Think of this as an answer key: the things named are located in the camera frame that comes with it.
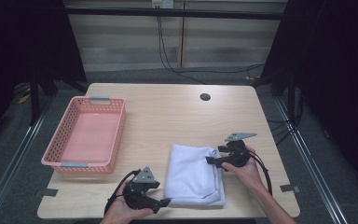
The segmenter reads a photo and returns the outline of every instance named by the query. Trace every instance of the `white towel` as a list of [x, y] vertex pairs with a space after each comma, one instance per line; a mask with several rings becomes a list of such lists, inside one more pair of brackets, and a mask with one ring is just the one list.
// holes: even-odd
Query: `white towel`
[[224, 205], [222, 171], [205, 157], [219, 158], [210, 147], [173, 145], [165, 182], [165, 197], [172, 204]]

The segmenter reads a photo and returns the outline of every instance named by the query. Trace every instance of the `wall outlet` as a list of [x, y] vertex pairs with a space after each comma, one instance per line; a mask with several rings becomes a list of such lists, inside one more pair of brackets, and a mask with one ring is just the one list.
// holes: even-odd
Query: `wall outlet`
[[162, 0], [152, 0], [152, 8], [163, 8]]
[[163, 8], [173, 8], [173, 0], [162, 0]]

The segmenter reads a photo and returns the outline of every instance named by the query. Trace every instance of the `wall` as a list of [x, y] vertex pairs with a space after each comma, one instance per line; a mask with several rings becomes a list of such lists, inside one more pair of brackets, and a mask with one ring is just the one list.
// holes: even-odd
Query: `wall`
[[[65, 4], [151, 7], [151, 0], [65, 0]], [[201, 10], [283, 12], [285, 5], [285, 0], [174, 1], [174, 8]], [[86, 72], [163, 67], [155, 17], [70, 15], [70, 21]], [[264, 63], [278, 25], [278, 21], [161, 18], [172, 67]]]

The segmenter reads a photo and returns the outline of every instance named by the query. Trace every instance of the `human hand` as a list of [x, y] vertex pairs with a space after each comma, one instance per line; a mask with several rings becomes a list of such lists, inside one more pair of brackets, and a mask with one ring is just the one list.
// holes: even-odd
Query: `human hand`
[[[255, 150], [251, 147], [246, 146], [251, 153], [255, 154]], [[222, 163], [223, 168], [234, 173], [240, 182], [245, 185], [246, 188], [253, 191], [254, 189], [264, 187], [261, 181], [260, 173], [258, 173], [257, 164], [255, 159], [252, 157], [242, 167], [236, 167], [228, 162]]]
[[[117, 195], [123, 193], [124, 188], [130, 181], [126, 181], [120, 189], [117, 191]], [[103, 217], [101, 224], [127, 224], [133, 219], [140, 217], [147, 217], [153, 214], [153, 210], [150, 208], [144, 208], [139, 210], [131, 209], [127, 206], [123, 196], [118, 196], [110, 206], [106, 215]]]

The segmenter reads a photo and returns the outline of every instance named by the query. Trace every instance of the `wooden table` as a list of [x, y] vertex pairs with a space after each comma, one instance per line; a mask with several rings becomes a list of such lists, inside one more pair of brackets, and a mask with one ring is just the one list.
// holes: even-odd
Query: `wooden table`
[[[200, 99], [202, 93], [211, 96]], [[63, 175], [54, 172], [48, 189], [57, 189], [55, 197], [45, 196], [37, 214], [41, 218], [103, 217], [106, 200], [118, 182], [130, 171], [149, 166], [157, 181], [157, 190], [148, 195], [163, 198], [165, 177], [172, 144], [192, 147], [224, 145], [231, 133], [257, 133], [245, 140], [255, 148], [269, 174], [274, 198], [292, 216], [299, 215], [292, 191], [281, 192], [289, 180], [274, 144], [255, 89], [244, 86], [92, 84], [88, 96], [116, 96], [126, 100], [126, 120], [117, 163], [111, 175]], [[264, 174], [259, 169], [262, 179]], [[220, 208], [161, 208], [146, 218], [250, 218], [264, 217], [248, 190], [236, 176], [224, 172], [227, 203]]]

